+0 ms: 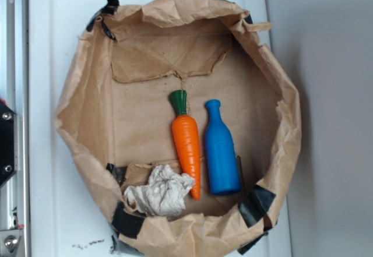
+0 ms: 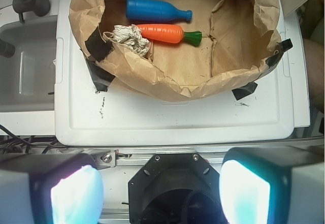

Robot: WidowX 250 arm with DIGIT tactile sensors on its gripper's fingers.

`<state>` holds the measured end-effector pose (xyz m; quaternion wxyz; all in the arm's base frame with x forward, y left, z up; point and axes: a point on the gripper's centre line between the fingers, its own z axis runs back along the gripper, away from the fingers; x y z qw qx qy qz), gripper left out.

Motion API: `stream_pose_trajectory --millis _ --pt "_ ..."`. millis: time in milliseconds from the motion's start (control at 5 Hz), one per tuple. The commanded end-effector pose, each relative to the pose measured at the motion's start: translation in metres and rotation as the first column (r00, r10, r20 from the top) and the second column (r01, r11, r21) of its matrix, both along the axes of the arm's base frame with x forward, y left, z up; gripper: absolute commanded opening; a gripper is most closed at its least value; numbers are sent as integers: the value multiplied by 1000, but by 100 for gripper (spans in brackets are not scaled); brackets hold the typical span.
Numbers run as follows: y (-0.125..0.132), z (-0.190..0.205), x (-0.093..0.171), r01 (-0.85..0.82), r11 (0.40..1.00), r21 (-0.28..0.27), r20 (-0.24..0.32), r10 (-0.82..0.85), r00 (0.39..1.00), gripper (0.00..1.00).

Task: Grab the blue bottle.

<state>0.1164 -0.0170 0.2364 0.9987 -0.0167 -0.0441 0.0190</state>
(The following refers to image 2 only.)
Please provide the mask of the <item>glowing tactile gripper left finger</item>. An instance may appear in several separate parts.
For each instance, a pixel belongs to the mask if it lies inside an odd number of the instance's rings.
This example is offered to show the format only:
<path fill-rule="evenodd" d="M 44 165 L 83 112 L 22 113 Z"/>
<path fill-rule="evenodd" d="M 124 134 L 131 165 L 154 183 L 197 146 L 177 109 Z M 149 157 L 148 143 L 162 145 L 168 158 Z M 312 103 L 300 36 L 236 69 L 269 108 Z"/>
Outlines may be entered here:
<path fill-rule="evenodd" d="M 103 204 L 89 154 L 1 155 L 1 223 L 98 223 Z"/>

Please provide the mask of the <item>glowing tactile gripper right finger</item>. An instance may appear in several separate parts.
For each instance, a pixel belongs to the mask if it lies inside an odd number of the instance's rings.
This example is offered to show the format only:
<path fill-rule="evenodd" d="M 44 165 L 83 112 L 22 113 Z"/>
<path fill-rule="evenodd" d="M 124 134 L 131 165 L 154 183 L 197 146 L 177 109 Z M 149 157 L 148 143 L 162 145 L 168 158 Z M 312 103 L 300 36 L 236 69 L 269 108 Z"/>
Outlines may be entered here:
<path fill-rule="evenodd" d="M 324 223 L 324 148 L 231 148 L 219 193 L 229 223 Z"/>

